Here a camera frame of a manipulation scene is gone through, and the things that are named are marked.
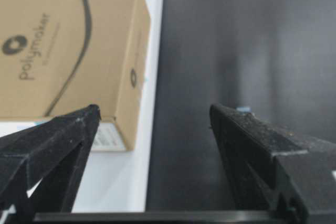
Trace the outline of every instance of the black curved line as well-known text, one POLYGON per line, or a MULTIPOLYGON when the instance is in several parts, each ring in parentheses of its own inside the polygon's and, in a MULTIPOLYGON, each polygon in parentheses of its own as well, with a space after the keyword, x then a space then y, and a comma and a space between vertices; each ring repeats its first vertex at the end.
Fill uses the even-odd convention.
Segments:
POLYGON ((57 94, 57 96, 55 97, 55 99, 52 101, 52 103, 50 104, 50 107, 48 108, 45 116, 49 116, 50 113, 52 112, 52 110, 54 109, 55 105, 57 104, 57 102, 59 101, 59 99, 62 97, 62 95, 64 94, 64 92, 66 91, 66 89, 68 88, 71 80, 74 78, 77 69, 79 67, 79 65, 81 64, 84 55, 86 53, 86 50, 88 49, 89 46, 89 41, 91 38, 91 31, 92 31, 92 18, 91 18, 91 13, 90 13, 90 8, 89 8, 89 2, 88 0, 82 0, 83 1, 83 6, 84 6, 84 15, 85 15, 85 38, 84 38, 84 44, 82 47, 82 50, 80 52, 80 55, 78 57, 78 60, 75 64, 75 66, 73 67, 73 70, 71 72, 71 74, 69 75, 68 79, 66 80, 66 82, 64 83, 62 89, 59 91, 59 93, 57 94))

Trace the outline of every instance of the dark table surface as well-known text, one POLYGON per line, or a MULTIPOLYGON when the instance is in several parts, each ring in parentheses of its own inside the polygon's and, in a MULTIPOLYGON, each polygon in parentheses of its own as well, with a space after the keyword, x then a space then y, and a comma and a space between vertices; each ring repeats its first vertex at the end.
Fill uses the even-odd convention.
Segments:
POLYGON ((335 0, 164 0, 147 210, 234 204, 209 106, 336 142, 335 0))

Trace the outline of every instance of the small logo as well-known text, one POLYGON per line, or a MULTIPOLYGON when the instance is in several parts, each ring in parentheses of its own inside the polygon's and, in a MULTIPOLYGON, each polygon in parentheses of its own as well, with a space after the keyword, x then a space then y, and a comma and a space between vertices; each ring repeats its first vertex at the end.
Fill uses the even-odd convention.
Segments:
POLYGON ((137 75, 137 73, 135 72, 134 68, 132 68, 132 70, 131 70, 131 84, 132 84, 132 87, 134 87, 134 88, 136 86, 136 75, 137 75))
POLYGON ((22 51, 27 46, 27 39, 25 36, 16 35, 5 41, 2 46, 2 52, 6 55, 14 55, 22 51))

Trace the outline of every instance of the white surface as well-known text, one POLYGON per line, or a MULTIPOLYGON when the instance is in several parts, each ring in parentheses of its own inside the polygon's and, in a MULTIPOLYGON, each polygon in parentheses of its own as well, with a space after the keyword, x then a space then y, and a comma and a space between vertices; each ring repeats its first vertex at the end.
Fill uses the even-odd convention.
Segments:
POLYGON ((145 210, 163 0, 146 2, 151 30, 135 150, 90 154, 74 212, 145 210))
POLYGON ((0 137, 12 134, 17 131, 22 131, 26 128, 34 127, 34 122, 1 122, 0 123, 0 137))

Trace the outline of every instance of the polymaker logo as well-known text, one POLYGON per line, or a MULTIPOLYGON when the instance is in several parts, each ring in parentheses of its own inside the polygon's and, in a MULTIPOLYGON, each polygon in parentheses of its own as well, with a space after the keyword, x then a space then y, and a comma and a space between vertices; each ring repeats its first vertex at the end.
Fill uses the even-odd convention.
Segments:
POLYGON ((5 41, 2 46, 2 52, 6 55, 14 55, 22 51, 27 46, 27 39, 25 36, 16 35, 5 41))

